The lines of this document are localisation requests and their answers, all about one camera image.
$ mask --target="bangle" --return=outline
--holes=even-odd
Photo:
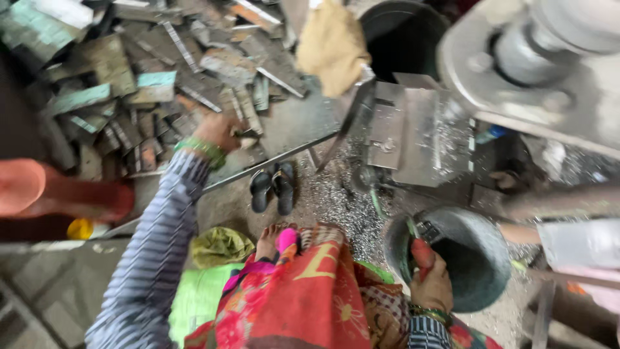
[[[409,306],[411,315],[426,316],[441,322],[446,328],[452,325],[452,317],[440,309],[423,308],[415,304]]]
[[[181,148],[191,148],[206,155],[211,160],[209,167],[212,170],[217,170],[226,163],[226,154],[224,154],[219,146],[211,142],[205,142],[196,137],[185,137],[177,143],[174,147],[174,151],[176,152]]]

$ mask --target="black bucket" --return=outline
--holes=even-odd
[[[432,248],[446,261],[454,294],[454,312],[475,312],[493,304],[510,279],[510,257],[502,234],[486,218],[457,207],[439,207],[416,216],[439,236]],[[409,285],[412,237],[407,216],[387,228],[384,252],[396,279]]]
[[[395,84],[392,73],[413,73],[439,81],[435,52],[449,23],[432,7],[385,1],[364,12],[360,22],[377,79]]]

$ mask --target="green cloth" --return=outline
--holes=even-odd
[[[168,318],[170,339],[177,342],[180,349],[183,349],[185,336],[205,322],[215,320],[222,289],[231,271],[242,268],[242,263],[236,263],[183,272]]]
[[[392,273],[385,271],[381,268],[379,268],[378,266],[374,265],[374,264],[370,264],[367,261],[355,261],[355,263],[361,264],[363,266],[365,266],[366,268],[374,271],[375,273],[377,273],[377,275],[379,275],[379,277],[381,279],[383,279],[383,282],[386,284],[393,284],[394,283],[394,276],[392,275]]]
[[[201,269],[240,262],[253,249],[254,244],[245,235],[224,227],[202,232],[190,244],[192,261]]]

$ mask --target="red handled tool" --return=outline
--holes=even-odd
[[[411,235],[415,237],[414,241],[411,243],[411,254],[414,256],[418,268],[420,268],[420,281],[424,281],[430,270],[433,269],[433,265],[435,265],[435,252],[433,252],[428,242],[418,233],[411,217],[407,220],[407,226],[409,227]]]

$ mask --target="flip flop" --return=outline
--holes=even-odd
[[[263,213],[267,209],[267,193],[271,189],[271,175],[262,169],[252,175],[250,193],[252,193],[252,211]]]
[[[293,164],[290,161],[277,163],[272,178],[273,192],[278,196],[278,213],[290,215],[293,211],[294,182]]]

